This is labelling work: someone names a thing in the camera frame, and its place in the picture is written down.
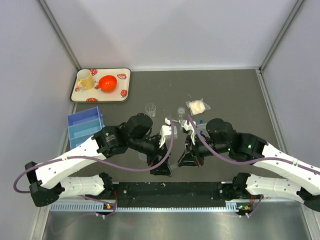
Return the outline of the small glass bottle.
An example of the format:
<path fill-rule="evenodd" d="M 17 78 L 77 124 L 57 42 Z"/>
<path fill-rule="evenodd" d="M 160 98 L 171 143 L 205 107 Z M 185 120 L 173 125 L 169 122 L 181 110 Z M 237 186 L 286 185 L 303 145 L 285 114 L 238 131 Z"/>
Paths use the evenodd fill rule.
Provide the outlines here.
<path fill-rule="evenodd" d="M 184 119 L 185 115 L 186 115 L 185 108 L 182 107 L 182 106 L 178 107 L 177 115 L 178 115 L 178 117 L 177 117 L 178 121 L 181 122 Z"/>

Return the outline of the glass beaker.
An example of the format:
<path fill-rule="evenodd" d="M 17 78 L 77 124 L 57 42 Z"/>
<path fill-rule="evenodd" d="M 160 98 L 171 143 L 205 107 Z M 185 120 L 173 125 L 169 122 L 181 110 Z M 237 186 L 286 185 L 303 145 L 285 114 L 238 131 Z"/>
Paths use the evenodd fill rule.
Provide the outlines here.
<path fill-rule="evenodd" d="M 154 103 L 147 103 L 145 105 L 145 112 L 149 117 L 154 118 L 157 113 L 156 105 Z"/>

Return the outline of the blue plastic organizer box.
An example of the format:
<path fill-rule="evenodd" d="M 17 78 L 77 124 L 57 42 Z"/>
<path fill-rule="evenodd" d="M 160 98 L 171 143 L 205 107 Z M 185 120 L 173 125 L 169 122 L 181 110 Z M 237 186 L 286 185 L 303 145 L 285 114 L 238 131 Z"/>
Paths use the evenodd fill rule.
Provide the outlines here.
<path fill-rule="evenodd" d="M 78 147 L 105 126 L 97 106 L 68 115 L 67 122 L 70 149 Z"/>

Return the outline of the clear test tube rack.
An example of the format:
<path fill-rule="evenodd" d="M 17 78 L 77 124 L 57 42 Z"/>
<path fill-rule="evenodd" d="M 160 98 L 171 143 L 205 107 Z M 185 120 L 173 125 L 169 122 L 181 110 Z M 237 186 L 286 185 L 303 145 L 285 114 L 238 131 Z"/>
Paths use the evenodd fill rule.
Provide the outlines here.
<path fill-rule="evenodd" d="M 200 134 L 201 134 L 201 135 L 204 135 L 205 137 L 208 137 L 209 134 L 208 134 L 208 132 L 207 132 L 206 126 L 207 126 L 206 123 L 200 123 L 200 124 L 197 124 L 197 125 L 196 125 L 199 133 L 200 133 L 200 131 L 203 131 L 203 133 L 200 133 Z"/>

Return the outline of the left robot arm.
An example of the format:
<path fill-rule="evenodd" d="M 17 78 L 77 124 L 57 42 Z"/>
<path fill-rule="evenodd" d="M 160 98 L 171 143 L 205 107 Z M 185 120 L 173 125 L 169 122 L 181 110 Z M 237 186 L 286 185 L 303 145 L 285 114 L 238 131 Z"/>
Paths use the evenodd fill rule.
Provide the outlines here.
<path fill-rule="evenodd" d="M 166 140 L 173 141 L 177 129 L 170 118 L 156 135 L 151 135 L 152 126 L 152 119 L 139 113 L 119 125 L 103 127 L 55 159 L 26 164 L 29 191 L 35 206 L 44 207 L 61 198 L 80 195 L 109 198 L 114 187 L 107 173 L 91 177 L 71 175 L 95 162 L 106 164 L 106 159 L 124 154 L 128 149 L 146 155 L 148 167 L 145 171 L 156 176 L 171 176 L 168 160 L 173 145 L 166 146 Z"/>

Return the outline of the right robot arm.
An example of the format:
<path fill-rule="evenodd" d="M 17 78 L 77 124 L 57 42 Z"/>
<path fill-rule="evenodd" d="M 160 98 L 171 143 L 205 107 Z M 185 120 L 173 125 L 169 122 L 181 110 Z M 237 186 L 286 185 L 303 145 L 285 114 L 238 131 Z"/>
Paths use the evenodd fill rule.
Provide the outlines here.
<path fill-rule="evenodd" d="M 180 167 L 201 167 L 208 156 L 234 165 L 251 165 L 279 175 L 262 177 L 240 172 L 231 183 L 219 183 L 218 195 L 223 200 L 262 199 L 279 197 L 294 200 L 307 208 L 320 210 L 320 169 L 277 149 L 266 140 L 251 133 L 236 132 L 220 118 L 210 120 L 200 133 L 194 122 L 183 120 L 188 134 L 185 151 L 178 161 Z"/>

